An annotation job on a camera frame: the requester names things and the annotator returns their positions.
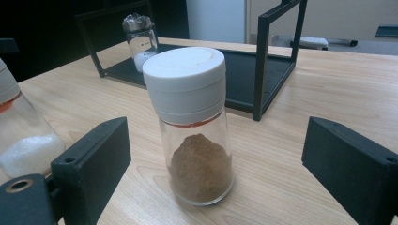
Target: white cap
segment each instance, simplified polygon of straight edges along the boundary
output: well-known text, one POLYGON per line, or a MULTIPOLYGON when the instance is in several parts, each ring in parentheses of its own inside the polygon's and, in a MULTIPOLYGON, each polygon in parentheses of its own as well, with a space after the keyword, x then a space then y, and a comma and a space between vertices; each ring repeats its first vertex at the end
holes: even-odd
POLYGON ((6 102, 20 93, 20 87, 0 58, 0 103, 6 102))
POLYGON ((144 80, 158 116, 189 124, 220 112, 225 103, 225 60, 215 49, 189 47, 162 52, 143 66, 144 80))

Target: cinnamon powder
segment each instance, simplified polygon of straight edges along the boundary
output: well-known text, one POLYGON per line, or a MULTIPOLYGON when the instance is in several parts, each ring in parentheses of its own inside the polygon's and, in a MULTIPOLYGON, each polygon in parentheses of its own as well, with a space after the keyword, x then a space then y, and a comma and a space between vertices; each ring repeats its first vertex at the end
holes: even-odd
POLYGON ((173 153, 171 186, 180 197, 198 203, 219 198, 232 182, 232 158, 203 134, 191 135, 173 153))

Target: white granules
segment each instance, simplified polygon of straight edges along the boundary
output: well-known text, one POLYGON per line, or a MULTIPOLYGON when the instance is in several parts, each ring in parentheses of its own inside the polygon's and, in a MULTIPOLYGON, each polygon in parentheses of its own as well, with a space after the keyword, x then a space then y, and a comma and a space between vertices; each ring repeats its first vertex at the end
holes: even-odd
POLYGON ((57 135, 25 138, 11 145, 0 155, 0 166, 11 178, 43 173, 64 151, 65 144, 57 135))

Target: transparent container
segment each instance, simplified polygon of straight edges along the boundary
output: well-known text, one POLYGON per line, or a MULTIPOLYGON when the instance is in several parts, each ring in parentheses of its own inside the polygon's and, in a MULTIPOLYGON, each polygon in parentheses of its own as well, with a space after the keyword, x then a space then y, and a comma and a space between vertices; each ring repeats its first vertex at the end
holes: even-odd
POLYGON ((147 16, 133 13, 123 23, 131 58, 138 72, 143 72, 144 62, 158 53, 158 40, 154 32, 155 24, 147 16))
POLYGON ((198 123, 160 125, 173 192, 194 205, 221 200, 233 185, 225 110, 198 123))
POLYGON ((47 174, 65 144, 21 92, 0 59, 0 184, 30 173, 47 174))
POLYGON ((145 62, 144 78, 172 190, 193 205, 218 202, 234 183, 223 54, 199 47, 163 52, 145 62))

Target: spice jar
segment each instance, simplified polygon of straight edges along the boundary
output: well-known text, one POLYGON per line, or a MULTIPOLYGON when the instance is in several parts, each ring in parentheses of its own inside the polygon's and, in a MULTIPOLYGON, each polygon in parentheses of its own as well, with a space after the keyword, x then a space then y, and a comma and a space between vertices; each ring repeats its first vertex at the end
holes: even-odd
POLYGON ((144 63, 144 79, 172 190, 186 203, 218 202, 234 181, 223 54, 200 47, 163 52, 144 63))
POLYGON ((122 25, 134 65, 142 73, 144 62, 158 52, 155 24, 149 17, 133 13, 123 20, 122 25))
POLYGON ((0 184, 30 173, 48 173, 51 161, 64 151, 64 142, 0 59, 0 184))

